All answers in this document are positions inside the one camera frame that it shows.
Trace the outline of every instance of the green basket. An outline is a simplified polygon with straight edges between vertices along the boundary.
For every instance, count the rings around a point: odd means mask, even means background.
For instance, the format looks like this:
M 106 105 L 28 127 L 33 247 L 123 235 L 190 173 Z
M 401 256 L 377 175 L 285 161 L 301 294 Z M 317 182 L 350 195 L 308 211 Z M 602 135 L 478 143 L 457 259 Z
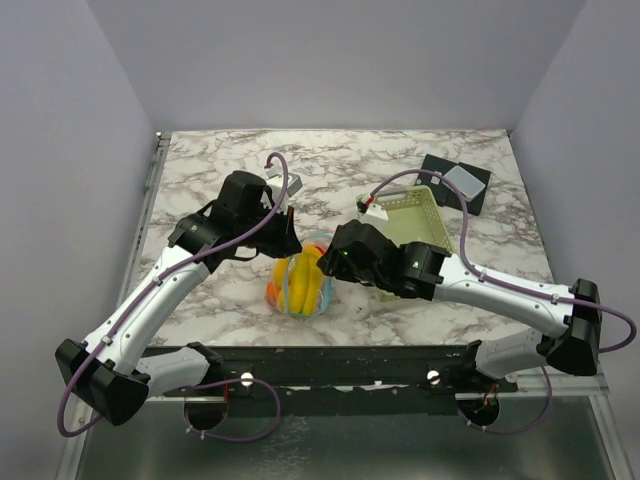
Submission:
M 365 197 L 368 195 L 359 195 L 356 201 L 364 201 Z M 417 185 L 385 192 L 377 195 L 374 203 L 386 210 L 389 222 L 384 234 L 396 245 L 419 241 L 456 252 L 429 187 Z M 378 300 L 401 299 L 378 289 Z

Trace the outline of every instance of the clear plastic bag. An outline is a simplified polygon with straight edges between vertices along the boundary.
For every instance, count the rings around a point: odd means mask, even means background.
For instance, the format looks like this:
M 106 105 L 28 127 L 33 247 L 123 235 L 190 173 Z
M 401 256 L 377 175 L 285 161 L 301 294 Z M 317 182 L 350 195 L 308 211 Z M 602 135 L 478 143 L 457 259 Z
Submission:
M 313 233 L 301 243 L 302 253 L 276 260 L 265 301 L 288 317 L 305 319 L 324 312 L 331 299 L 333 279 L 322 275 L 315 265 L 331 243 L 331 236 Z

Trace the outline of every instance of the marble table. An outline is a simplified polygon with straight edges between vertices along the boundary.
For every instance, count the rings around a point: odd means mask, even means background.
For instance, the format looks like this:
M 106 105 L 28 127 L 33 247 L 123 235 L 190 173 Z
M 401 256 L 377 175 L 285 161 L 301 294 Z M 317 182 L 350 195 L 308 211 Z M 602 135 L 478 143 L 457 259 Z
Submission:
M 427 153 L 493 172 L 467 249 L 480 265 L 539 281 L 551 272 L 518 167 L 503 130 L 204 131 L 175 133 L 167 155 L 139 278 L 151 268 L 176 222 L 215 198 L 227 174 L 259 173 L 282 152 L 304 188 L 294 197 L 299 236 L 332 232 L 352 218 L 354 198 L 380 180 L 419 167 Z M 398 180 L 412 184 L 414 177 Z M 441 209 L 458 241 L 461 214 Z M 272 260 L 226 262 L 176 309 L 154 345 L 443 345 L 494 339 L 525 327 L 483 310 L 447 303 L 380 304 L 373 289 L 336 282 L 328 310 L 306 321 L 274 313 L 263 299 Z

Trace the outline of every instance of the gray floor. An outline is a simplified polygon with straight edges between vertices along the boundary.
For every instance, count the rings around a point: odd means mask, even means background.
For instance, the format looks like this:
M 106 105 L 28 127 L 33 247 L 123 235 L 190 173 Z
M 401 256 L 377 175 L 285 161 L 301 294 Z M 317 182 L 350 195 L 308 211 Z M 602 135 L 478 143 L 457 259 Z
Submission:
M 535 418 L 541 399 L 503 401 L 496 426 Z M 129 423 L 90 433 L 78 479 L 453 480 L 613 478 L 588 398 L 561 398 L 540 428 L 498 437 L 458 417 L 286 418 L 271 437 L 236 445 L 185 434 L 181 402 L 146 405 Z M 233 420 L 253 433 L 266 419 Z

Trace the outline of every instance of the wall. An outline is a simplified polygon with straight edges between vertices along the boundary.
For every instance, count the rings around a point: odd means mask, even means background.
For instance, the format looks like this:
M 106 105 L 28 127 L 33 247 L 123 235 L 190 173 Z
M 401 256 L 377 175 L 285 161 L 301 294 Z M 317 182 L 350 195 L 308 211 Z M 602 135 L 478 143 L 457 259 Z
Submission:
M 640 2 L 589 0 L 513 134 L 557 279 L 599 283 L 640 320 Z M 605 317 L 602 343 L 628 329 Z M 640 477 L 640 341 L 602 357 L 612 407 Z
M 159 130 L 513 128 L 584 0 L 88 0 Z
M 114 307 L 155 145 L 83 0 L 0 15 L 0 465 L 54 478 L 63 382 L 53 358 Z

